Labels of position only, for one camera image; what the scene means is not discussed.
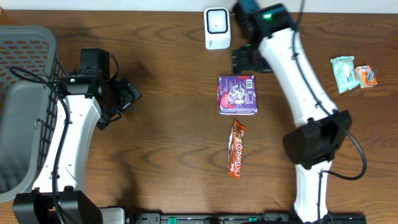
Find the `wooden table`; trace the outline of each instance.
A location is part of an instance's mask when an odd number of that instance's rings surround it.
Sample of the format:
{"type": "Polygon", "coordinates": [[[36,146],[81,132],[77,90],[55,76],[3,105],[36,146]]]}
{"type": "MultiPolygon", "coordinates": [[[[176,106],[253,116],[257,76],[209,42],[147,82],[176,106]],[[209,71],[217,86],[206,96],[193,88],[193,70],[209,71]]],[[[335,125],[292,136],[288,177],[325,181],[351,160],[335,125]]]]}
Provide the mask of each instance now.
{"type": "MultiPolygon", "coordinates": [[[[262,213],[289,210],[295,169],[282,147],[294,129],[273,74],[256,75],[259,112],[236,117],[247,127],[243,173],[226,173],[233,116],[218,114],[216,84],[230,75],[231,50],[245,44],[233,22],[226,50],[207,50],[203,14],[196,12],[4,11],[0,25],[40,24],[57,37],[57,54],[78,68],[80,49],[114,54],[120,77],[143,97],[104,131],[96,129],[86,170],[87,195],[99,207],[124,205],[164,213],[262,213]]],[[[350,182],[330,177],[331,212],[363,212],[369,223],[398,219],[398,16],[306,14],[302,42],[324,89],[353,117],[353,134],[368,157],[368,172],[350,182]],[[330,59],[354,55],[372,65],[378,86],[338,94],[330,59]]],[[[332,170],[356,175],[359,154],[346,139],[332,170]]],[[[15,223],[12,202],[0,222],[15,223]]]]}

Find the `red candy wrapper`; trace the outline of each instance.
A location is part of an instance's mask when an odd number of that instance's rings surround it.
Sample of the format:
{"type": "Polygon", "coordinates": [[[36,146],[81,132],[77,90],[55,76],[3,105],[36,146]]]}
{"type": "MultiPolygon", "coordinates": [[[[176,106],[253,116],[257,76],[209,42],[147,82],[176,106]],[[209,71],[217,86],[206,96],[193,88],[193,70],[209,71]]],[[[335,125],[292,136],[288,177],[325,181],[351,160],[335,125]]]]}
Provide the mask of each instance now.
{"type": "Polygon", "coordinates": [[[232,126],[231,135],[229,136],[228,174],[238,179],[241,178],[243,134],[245,131],[246,128],[242,124],[239,124],[238,121],[235,121],[232,126]]]}

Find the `snack package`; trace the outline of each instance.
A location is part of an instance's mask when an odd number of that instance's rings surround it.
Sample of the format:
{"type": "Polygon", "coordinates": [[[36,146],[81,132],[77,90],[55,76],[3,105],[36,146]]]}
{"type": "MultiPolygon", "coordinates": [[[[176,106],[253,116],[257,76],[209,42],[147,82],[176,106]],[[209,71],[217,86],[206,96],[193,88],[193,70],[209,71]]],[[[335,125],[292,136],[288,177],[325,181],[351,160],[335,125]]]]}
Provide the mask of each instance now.
{"type": "Polygon", "coordinates": [[[217,103],[220,114],[255,115],[258,111],[254,75],[220,76],[217,103]]]}
{"type": "Polygon", "coordinates": [[[333,73],[335,74],[338,92],[344,93],[359,85],[359,80],[354,74],[354,56],[338,57],[331,59],[333,73]]]}
{"type": "Polygon", "coordinates": [[[369,65],[356,67],[354,73],[361,83],[361,88],[374,87],[377,85],[376,77],[369,65]]]}
{"type": "Polygon", "coordinates": [[[234,122],[229,136],[228,146],[228,174],[232,177],[241,178],[242,167],[242,153],[243,153],[243,134],[246,128],[239,124],[238,121],[234,122]]]}

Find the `plastic bin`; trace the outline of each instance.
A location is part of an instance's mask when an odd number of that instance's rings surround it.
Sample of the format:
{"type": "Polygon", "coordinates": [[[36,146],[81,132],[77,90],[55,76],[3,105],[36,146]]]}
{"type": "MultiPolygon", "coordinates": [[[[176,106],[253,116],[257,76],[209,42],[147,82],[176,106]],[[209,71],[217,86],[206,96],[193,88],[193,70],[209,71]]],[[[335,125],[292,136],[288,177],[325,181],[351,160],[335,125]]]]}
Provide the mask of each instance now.
{"type": "Polygon", "coordinates": [[[47,87],[19,80],[8,68],[59,80],[67,71],[55,55],[56,45],[44,27],[0,26],[0,202],[32,187],[47,157],[57,115],[57,101],[47,87]]]}

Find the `green connector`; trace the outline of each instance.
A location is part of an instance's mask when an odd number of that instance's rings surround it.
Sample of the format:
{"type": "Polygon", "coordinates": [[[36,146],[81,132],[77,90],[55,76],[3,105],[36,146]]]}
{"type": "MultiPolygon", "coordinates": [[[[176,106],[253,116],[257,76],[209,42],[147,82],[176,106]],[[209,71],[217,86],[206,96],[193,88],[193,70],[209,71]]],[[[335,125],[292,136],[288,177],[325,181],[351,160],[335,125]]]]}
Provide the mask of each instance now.
{"type": "Polygon", "coordinates": [[[177,224],[177,218],[169,218],[169,224],[177,224]]]}

